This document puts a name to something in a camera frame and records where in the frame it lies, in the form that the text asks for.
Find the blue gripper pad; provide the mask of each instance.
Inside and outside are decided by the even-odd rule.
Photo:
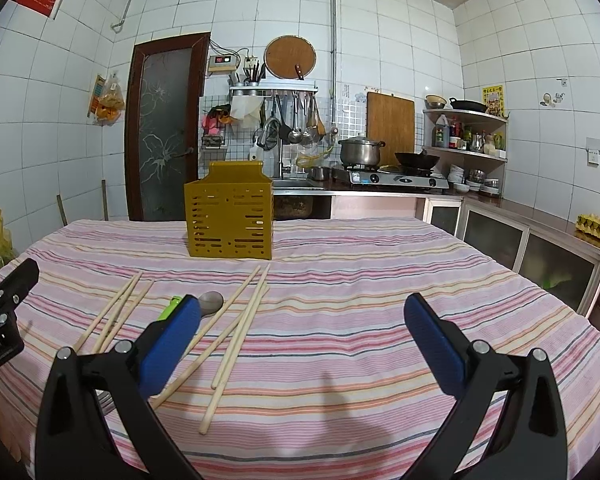
[[[160,324],[164,324],[164,329],[140,364],[138,389],[143,399],[162,391],[198,330],[198,300],[185,296],[167,319],[151,323],[156,327]]]
[[[466,369],[439,325],[443,322],[420,294],[411,294],[404,302],[404,323],[440,389],[459,399],[464,393]]]

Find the gas stove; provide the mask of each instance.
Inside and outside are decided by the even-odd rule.
[[[416,189],[440,190],[449,189],[449,183],[440,174],[432,173],[429,176],[407,175],[399,171],[397,173],[378,170],[344,170],[333,168],[333,178],[341,182],[348,182],[354,186],[396,186],[411,187]]]

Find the silver screw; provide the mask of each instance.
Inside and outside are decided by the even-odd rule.
[[[56,357],[58,359],[64,360],[64,359],[67,359],[70,355],[71,355],[71,349],[68,346],[63,346],[61,349],[58,350]]]
[[[546,352],[541,348],[534,349],[532,354],[538,361],[544,361],[546,359]]]
[[[125,339],[124,341],[117,342],[114,348],[119,354],[126,354],[131,350],[132,346],[133,344],[131,343],[131,341],[129,341],[129,339]]]
[[[478,341],[474,341],[473,347],[474,350],[478,352],[478,354],[487,354],[489,350],[491,350],[489,343],[481,339],[478,339]]]

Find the round cutting board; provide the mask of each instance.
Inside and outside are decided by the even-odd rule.
[[[307,76],[315,66],[315,50],[305,38],[280,36],[271,41],[264,53],[267,69],[281,79],[298,79],[296,65],[302,76]]]

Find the brown door frame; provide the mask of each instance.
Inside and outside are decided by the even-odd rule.
[[[125,182],[126,204],[129,219],[144,220],[140,197],[139,118],[140,87],[144,61],[152,54],[170,50],[191,49],[189,85],[187,88],[187,116],[185,120],[185,144],[193,152],[185,157],[186,182],[198,179],[198,103],[204,91],[206,55],[210,32],[186,34],[163,40],[140,43],[134,47],[129,71],[125,113]]]

